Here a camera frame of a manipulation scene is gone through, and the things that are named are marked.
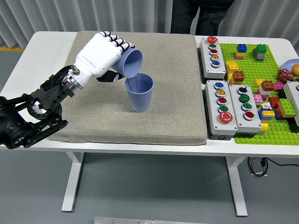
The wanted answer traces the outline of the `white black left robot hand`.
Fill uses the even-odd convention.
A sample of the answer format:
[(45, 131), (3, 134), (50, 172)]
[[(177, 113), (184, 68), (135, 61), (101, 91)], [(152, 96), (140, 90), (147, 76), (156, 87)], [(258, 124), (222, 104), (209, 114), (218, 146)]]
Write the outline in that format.
[(103, 76), (122, 56), (135, 45), (110, 31), (101, 31), (77, 54), (74, 66), (79, 70), (74, 79), (80, 87), (86, 87), (93, 78)]

